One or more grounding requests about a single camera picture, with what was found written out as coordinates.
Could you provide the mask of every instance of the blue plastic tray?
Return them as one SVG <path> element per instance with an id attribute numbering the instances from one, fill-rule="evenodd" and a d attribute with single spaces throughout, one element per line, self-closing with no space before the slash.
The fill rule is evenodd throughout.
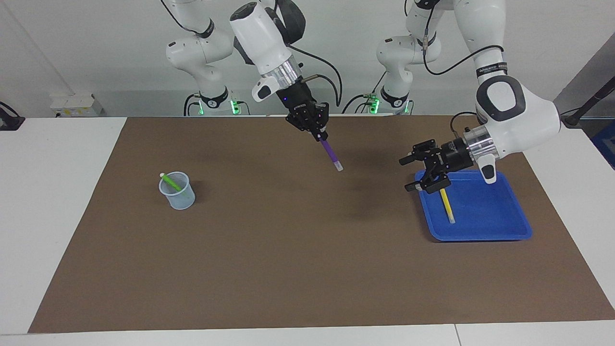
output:
<path id="1" fill-rule="evenodd" d="M 420 179 L 425 171 L 418 172 Z M 532 237 L 517 197 L 504 174 L 487 185 L 479 171 L 448 174 L 452 185 L 446 188 L 455 224 L 448 221 L 439 193 L 419 193 L 429 231 L 440 241 L 510 241 Z"/>

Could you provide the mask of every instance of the green indicator light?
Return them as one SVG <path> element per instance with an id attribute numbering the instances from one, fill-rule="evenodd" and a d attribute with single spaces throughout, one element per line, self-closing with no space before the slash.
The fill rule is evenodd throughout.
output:
<path id="1" fill-rule="evenodd" d="M 239 108 L 239 106 L 237 105 L 237 102 L 234 100 L 231 100 L 231 109 L 232 109 L 233 115 L 241 114 L 241 108 Z"/>
<path id="2" fill-rule="evenodd" d="M 371 114 L 377 114 L 379 107 L 380 107 L 380 100 L 374 99 L 373 103 L 371 104 L 371 107 L 370 107 L 370 113 Z"/>

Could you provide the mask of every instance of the table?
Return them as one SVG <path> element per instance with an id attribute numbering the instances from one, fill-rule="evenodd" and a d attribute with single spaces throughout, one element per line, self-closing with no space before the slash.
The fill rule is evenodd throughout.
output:
<path id="1" fill-rule="evenodd" d="M 125 118 L 29 119 L 0 134 L 0 345 L 384 344 L 595 345 L 615 321 L 24 336 L 89 202 Z M 580 130 L 563 129 L 526 157 L 611 304 L 615 171 Z"/>

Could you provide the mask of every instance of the green pen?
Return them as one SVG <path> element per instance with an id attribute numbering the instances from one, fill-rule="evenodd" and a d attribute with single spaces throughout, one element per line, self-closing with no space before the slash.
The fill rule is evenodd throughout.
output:
<path id="1" fill-rule="evenodd" d="M 176 189 L 177 192 L 182 191 L 182 188 L 179 185 L 177 185 L 177 183 L 175 183 L 173 179 L 169 178 L 166 174 L 160 173 L 160 178 L 162 178 L 165 183 L 169 184 L 169 186 Z"/>

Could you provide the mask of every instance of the yellow pencil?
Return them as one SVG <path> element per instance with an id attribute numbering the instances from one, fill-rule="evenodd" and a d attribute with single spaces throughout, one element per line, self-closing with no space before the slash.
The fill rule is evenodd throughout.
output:
<path id="1" fill-rule="evenodd" d="M 448 214 L 448 221 L 450 223 L 455 223 L 455 216 L 453 216 L 453 208 L 451 208 L 451 203 L 448 201 L 448 195 L 446 194 L 446 190 L 440 190 L 440 196 L 442 196 L 442 201 L 444 202 L 444 209 L 446 209 L 446 213 Z"/>

